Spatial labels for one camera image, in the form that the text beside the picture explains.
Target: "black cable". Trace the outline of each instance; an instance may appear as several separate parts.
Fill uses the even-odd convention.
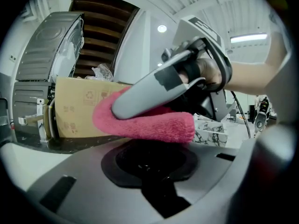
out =
[[[245,119],[245,115],[244,115],[243,109],[242,109],[242,107],[240,106],[240,103],[239,103],[239,101],[238,101],[237,96],[235,95],[235,93],[234,93],[233,91],[231,91],[231,92],[232,92],[233,97],[235,98],[235,101],[237,102],[237,105],[238,105],[238,107],[239,107],[239,110],[240,110],[240,112],[241,112],[241,115],[242,115],[242,117],[243,117],[243,119],[244,119],[244,122],[245,122],[245,125],[246,125],[246,128],[247,128],[247,132],[248,132],[248,137],[251,139],[251,134],[250,134],[250,130],[249,130],[249,126],[248,126],[248,122],[247,122],[247,119]]]

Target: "wall outlet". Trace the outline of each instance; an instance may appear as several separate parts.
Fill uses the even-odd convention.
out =
[[[13,55],[10,55],[9,59],[10,59],[12,62],[15,62],[17,58],[15,58]]]

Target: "ceiling light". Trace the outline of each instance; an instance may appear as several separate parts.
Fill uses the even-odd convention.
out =
[[[166,32],[166,30],[167,30],[167,27],[165,25],[160,25],[158,27],[158,32]]]
[[[231,43],[247,42],[247,41],[255,41],[255,40],[264,40],[266,38],[267,38],[266,33],[257,33],[257,34],[250,34],[250,35],[234,36],[230,38],[230,42]]]

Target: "cloth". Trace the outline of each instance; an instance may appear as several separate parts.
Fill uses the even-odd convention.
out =
[[[193,140],[195,127],[190,113],[174,112],[168,107],[161,106],[136,118],[117,119],[111,111],[111,106],[127,89],[129,87],[111,94],[97,104],[93,111],[93,124],[99,130],[133,139],[172,143],[189,143]]]

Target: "recycling symbol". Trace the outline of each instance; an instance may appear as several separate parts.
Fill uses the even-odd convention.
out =
[[[93,99],[93,93],[91,91],[88,91],[85,96],[87,99]]]

